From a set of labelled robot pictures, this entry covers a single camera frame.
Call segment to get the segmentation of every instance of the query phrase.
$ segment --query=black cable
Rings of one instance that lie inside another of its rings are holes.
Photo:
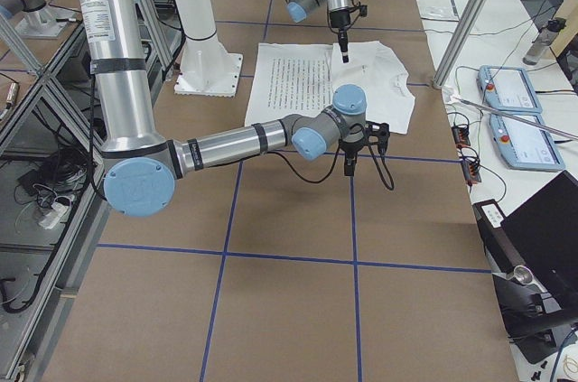
[[[570,339],[572,336],[578,331],[578,326],[574,326],[566,335],[566,338],[562,340],[560,343],[560,348],[558,349],[558,353],[556,354],[556,359],[554,361],[554,365],[552,366],[552,373],[550,374],[550,382],[554,382],[554,376],[556,374],[556,369],[558,368],[558,362],[560,362],[560,357],[562,356],[562,350],[570,343]]]
[[[97,79],[93,75],[90,81],[90,119],[89,119],[89,160],[87,164],[87,173],[89,175],[90,186],[94,192],[104,201],[107,198],[100,193],[97,185],[94,183],[94,108],[95,108],[95,95],[96,95],[96,83]]]
[[[15,82],[16,84],[18,84],[18,81],[17,81],[17,80],[15,80],[15,79],[12,78],[12,77],[9,77],[8,75],[6,75],[6,74],[3,73],[3,72],[0,72],[0,76],[4,77],[4,78],[6,78],[6,79],[9,79],[9,80],[11,80],[12,82]]]
[[[570,89],[560,89],[560,90],[536,90],[536,94],[538,95],[543,95],[545,93],[565,93],[565,92],[572,92],[573,95],[576,95],[577,93],[574,90],[570,90]]]
[[[504,181],[504,179],[502,179],[502,176],[500,176],[499,174],[497,174],[496,172],[494,172],[490,168],[488,168],[482,164],[480,164],[480,168],[483,168],[484,170],[491,172],[494,176],[496,176],[498,179],[500,179],[502,184],[504,185],[504,193],[499,198],[499,200],[496,201],[497,203],[500,203],[502,200],[504,200],[506,198],[506,194],[508,193],[508,185],[506,184],[506,181]]]
[[[319,183],[323,183],[325,182],[329,176],[331,176],[331,174],[333,173],[333,170],[335,169],[335,164],[337,163],[337,157],[339,156],[339,152],[340,152],[340,148],[337,147],[337,149],[335,150],[335,155],[333,155],[333,162],[331,163],[331,168],[329,169],[329,171],[327,172],[327,174],[325,174],[323,177],[321,177],[319,180],[317,181],[313,181],[311,179],[307,179],[306,177],[302,176],[293,166],[293,164],[281,153],[279,152],[267,152],[267,154],[274,154],[275,156],[279,156],[281,159],[283,159],[285,161],[285,163],[287,165],[289,165],[289,168],[291,169],[291,171],[302,181],[307,182],[307,183],[312,183],[314,185],[319,184]]]
[[[378,174],[379,174],[379,179],[381,180],[381,182],[383,183],[383,185],[390,191],[393,191],[396,188],[396,183],[394,182],[394,177],[391,175],[391,172],[389,171],[389,168],[387,168],[386,165],[386,157],[384,155],[380,155],[380,159],[381,159],[381,163],[383,165],[384,170],[387,173],[387,178],[389,179],[389,182],[386,181],[385,176],[383,175],[381,168],[379,167],[379,163],[378,163],[378,159],[376,158],[376,154],[373,152],[373,148],[371,147],[371,144],[368,145],[368,149],[369,152],[371,153],[371,159],[373,159],[373,164],[375,164],[376,166],[376,170],[378,170]]]
[[[62,7],[61,5],[53,5],[53,4],[49,4],[49,6],[50,7],[56,7],[57,9],[70,10],[71,12],[75,12],[77,14],[82,14],[82,12],[78,9],[71,9],[69,7]]]

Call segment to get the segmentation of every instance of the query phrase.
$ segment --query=brown cardboard surface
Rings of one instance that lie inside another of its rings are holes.
[[[219,41],[230,53],[243,54],[241,75],[254,75],[258,44],[263,41],[266,27],[243,23],[217,23]]]
[[[387,154],[419,158],[458,158],[442,93],[428,87],[408,86],[415,107],[406,135],[392,134]]]
[[[491,275],[359,268],[363,380],[518,381]]]
[[[228,257],[204,380],[357,380],[351,266]]]
[[[270,0],[210,0],[215,21],[265,23]]]
[[[237,168],[201,173],[178,181],[171,203],[157,215],[131,218],[111,212],[100,242],[221,251]]]
[[[198,380],[219,263],[98,249],[42,380]]]
[[[307,163],[286,157],[304,176],[318,180],[332,156]],[[333,175],[313,185],[300,181],[279,157],[246,161],[238,191],[229,249],[233,252],[351,260],[350,180],[338,158]]]
[[[355,205],[359,260],[488,269],[461,166],[387,160],[396,188],[358,161]]]

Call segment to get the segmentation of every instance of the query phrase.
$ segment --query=blue tape line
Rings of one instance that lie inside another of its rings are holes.
[[[489,269],[478,269],[473,267],[409,265],[404,263],[381,263],[381,262],[358,262],[358,265],[374,266],[374,267],[394,267],[397,269],[416,269],[422,271],[461,272],[466,274],[491,274],[491,271]]]
[[[223,246],[223,256],[220,260],[219,278],[217,279],[217,287],[215,289],[215,297],[213,299],[213,308],[210,312],[209,331],[207,332],[207,342],[205,343],[205,352],[202,357],[202,366],[200,368],[199,381],[203,382],[205,373],[207,371],[207,362],[209,361],[210,341],[213,335],[213,328],[215,326],[215,318],[217,317],[217,306],[219,304],[220,287],[223,281],[223,274],[225,272],[225,262],[227,261],[228,242],[231,237],[231,230],[233,229],[233,218],[235,218],[235,208],[237,206],[238,189],[241,183],[241,176],[243,174],[243,163],[239,163],[237,170],[237,181],[235,182],[235,191],[233,192],[233,201],[231,202],[231,211],[228,215],[227,235],[225,237],[225,245]]]
[[[351,200],[351,241],[353,245],[353,288],[355,291],[355,333],[358,353],[358,382],[363,382],[363,360],[361,355],[361,315],[359,310],[359,270],[358,270],[358,232],[355,215],[355,184],[350,177]]]
[[[153,247],[147,245],[127,245],[127,244],[110,244],[98,243],[99,248],[119,248],[119,249],[136,249],[140,251],[159,251],[166,253],[189,253],[189,254],[203,254],[209,256],[222,256],[222,251],[214,251],[210,249],[194,249],[194,248],[178,248],[178,247]]]
[[[99,243],[97,247],[114,248],[114,249],[133,249],[141,251],[158,251],[167,253],[189,253],[200,254],[205,256],[231,256],[239,258],[264,258],[269,260],[287,260],[293,262],[310,262],[310,263],[325,263],[334,265],[353,265],[352,260],[339,260],[337,258],[321,258],[321,257],[301,257],[301,256],[279,256],[273,254],[255,254],[242,252],[227,252],[215,251],[210,249],[194,249],[194,248],[179,248],[179,247],[152,247],[146,245],[128,245],[128,244],[113,244],[113,243]],[[468,272],[473,274],[489,274],[490,271],[486,269],[468,268],[468,267],[450,267],[450,266],[428,266],[428,265],[410,265],[398,263],[385,262],[357,262],[360,266],[374,266],[374,267],[393,267],[400,269],[418,269],[428,271],[446,271],[446,272]]]
[[[263,41],[267,37],[267,31],[269,30],[269,18],[271,17],[271,7],[273,7],[273,0],[269,0],[269,8],[267,10],[267,19],[265,20],[265,31],[263,32]]]
[[[287,260],[291,262],[310,262],[310,263],[327,263],[334,265],[353,265],[350,260],[339,260],[337,258],[318,258],[318,257],[301,257],[301,256],[277,256],[273,254],[255,254],[255,253],[240,253],[228,252],[227,256],[242,257],[242,258],[263,258],[267,260]]]

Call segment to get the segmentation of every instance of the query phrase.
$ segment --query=metal frame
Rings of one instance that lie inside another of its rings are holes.
[[[486,0],[468,0],[468,4],[463,11],[463,16],[458,22],[458,26],[452,35],[452,39],[450,40],[438,69],[435,72],[435,76],[433,77],[432,84],[434,88],[441,89],[450,76],[453,65],[458,60],[461,49],[468,40],[471,29],[473,28],[476,19],[478,19],[478,15],[480,14],[485,2]]]
[[[43,74],[44,67],[42,64],[2,14],[0,14],[0,37],[4,39],[10,50],[18,56],[29,72],[36,74],[38,77]]]

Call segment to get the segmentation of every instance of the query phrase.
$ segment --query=cylindrical link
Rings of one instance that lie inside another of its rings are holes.
[[[135,0],[80,0],[107,124],[107,153],[163,144],[154,125]]]
[[[349,6],[349,0],[327,0],[327,8],[330,12],[347,9]]]
[[[24,6],[21,0],[0,0],[0,14],[6,19],[11,19],[23,9]]]
[[[181,155],[179,163],[185,174],[264,154],[286,146],[287,140],[283,124],[275,120],[192,139],[175,150]]]

